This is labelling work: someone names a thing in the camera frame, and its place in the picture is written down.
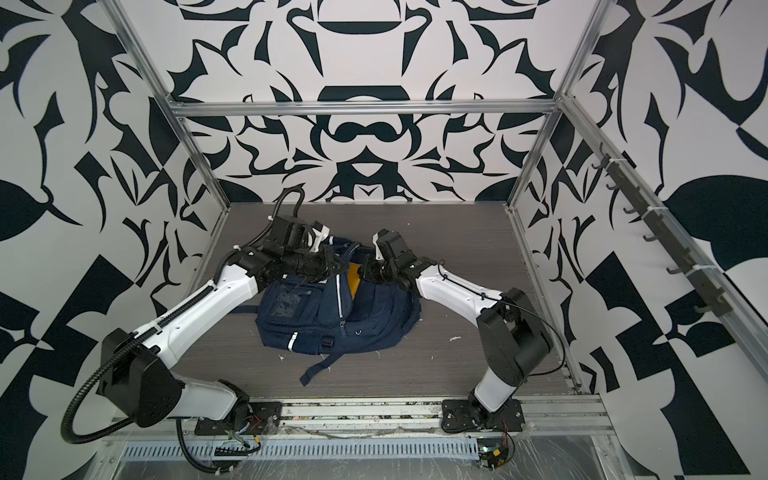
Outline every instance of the gray wooden table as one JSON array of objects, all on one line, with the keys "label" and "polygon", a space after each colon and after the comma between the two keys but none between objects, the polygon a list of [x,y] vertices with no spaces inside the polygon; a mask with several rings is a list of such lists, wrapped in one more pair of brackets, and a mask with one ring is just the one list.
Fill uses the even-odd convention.
[{"label": "gray wooden table", "polygon": [[[290,214],[293,206],[283,207]],[[214,247],[204,279],[234,244],[244,243],[266,224],[272,205],[234,204]],[[318,220],[331,234],[371,243],[387,228],[399,231],[418,256],[445,260],[456,275],[498,290],[517,287],[532,295],[511,225],[503,206],[480,204],[307,204],[300,217]],[[249,303],[258,303],[258,297]],[[198,379],[225,379],[252,396],[362,397],[466,395],[487,368],[477,329],[435,302],[422,301],[421,322],[391,349],[347,355],[330,372],[303,387],[299,377],[319,356],[272,349],[261,344],[254,315],[230,314],[198,340],[174,367]],[[539,370],[554,368],[547,357]],[[531,377],[521,394],[569,392],[560,372]]]}]

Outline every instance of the patterned wallpaper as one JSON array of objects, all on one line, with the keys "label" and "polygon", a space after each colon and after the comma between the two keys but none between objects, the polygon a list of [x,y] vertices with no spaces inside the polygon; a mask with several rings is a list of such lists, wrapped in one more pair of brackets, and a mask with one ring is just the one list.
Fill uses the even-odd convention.
[{"label": "patterned wallpaper", "polygon": [[[185,294],[220,208],[92,0],[0,6],[2,478],[80,478],[98,343]],[[79,432],[115,408],[89,396]]]},{"label": "patterned wallpaper", "polygon": [[620,0],[574,94],[768,316],[768,2]]},{"label": "patterned wallpaper", "polygon": [[[760,1],[619,0],[575,96],[765,316]],[[763,478],[768,384],[567,119],[518,205],[585,386],[638,478]]]},{"label": "patterned wallpaper", "polygon": [[595,0],[130,0],[184,101],[552,97]]},{"label": "patterned wallpaper", "polygon": [[232,201],[507,200],[543,114],[191,118]]}]

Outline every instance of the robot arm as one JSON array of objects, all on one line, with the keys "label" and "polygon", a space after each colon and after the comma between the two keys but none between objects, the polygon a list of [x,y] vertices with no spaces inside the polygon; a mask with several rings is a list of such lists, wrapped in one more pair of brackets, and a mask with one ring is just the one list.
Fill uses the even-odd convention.
[{"label": "robot arm", "polygon": [[382,230],[374,243],[380,258],[368,259],[361,277],[399,282],[478,327],[488,369],[470,394],[470,415],[481,428],[499,428],[505,403],[553,347],[530,299],[518,289],[506,293],[486,289],[432,259],[417,258],[397,232]]},{"label": "robot arm", "polygon": [[[206,331],[269,283],[286,275],[306,276],[308,283],[315,283],[343,271],[330,247],[321,244],[328,237],[327,227],[295,217],[271,220],[270,235],[263,242],[251,242],[231,255],[220,275],[179,306],[132,333],[117,329],[104,339],[102,367],[83,385],[62,419],[65,441],[90,442],[124,426],[111,425],[91,435],[72,430],[79,403],[96,382],[98,393],[127,415],[125,425],[136,422],[147,427],[167,417],[204,417],[221,421],[223,430],[238,432],[247,424],[250,399],[245,392],[223,380],[188,379],[170,368]],[[486,289],[442,269],[434,260],[417,258],[397,232],[382,230],[374,242],[376,258],[369,257],[360,267],[361,278],[398,282],[478,327],[488,370],[470,394],[470,414],[479,428],[500,428],[510,395],[552,348],[528,298],[517,289],[507,293]]]}]

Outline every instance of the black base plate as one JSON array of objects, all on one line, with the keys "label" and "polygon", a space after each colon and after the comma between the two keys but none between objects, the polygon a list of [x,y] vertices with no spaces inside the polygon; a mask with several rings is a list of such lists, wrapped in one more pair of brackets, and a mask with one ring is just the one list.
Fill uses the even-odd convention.
[{"label": "black base plate", "polygon": [[[251,409],[254,416],[261,420],[256,420],[256,426],[244,432],[248,435],[261,435],[271,422],[274,425],[280,424],[280,412],[283,410],[283,404],[280,402],[251,402]],[[202,419],[197,421],[194,428],[195,435],[224,435],[227,427],[225,422],[219,422],[211,419]]]},{"label": "black base plate", "polygon": [[522,432],[525,425],[520,402],[508,399],[507,402],[495,413],[492,413],[484,425],[473,422],[472,404],[469,400],[443,400],[441,427],[446,433],[477,432],[479,429],[504,430],[509,432]]}]

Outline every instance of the backpack buckle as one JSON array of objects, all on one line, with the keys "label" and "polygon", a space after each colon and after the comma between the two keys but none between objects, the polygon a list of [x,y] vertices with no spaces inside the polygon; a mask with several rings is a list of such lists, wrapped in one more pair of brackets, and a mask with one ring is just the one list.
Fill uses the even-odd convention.
[{"label": "backpack buckle", "polygon": [[330,335],[323,335],[320,338],[320,347],[326,351],[331,350],[333,348],[333,340],[334,340],[334,337]]}]

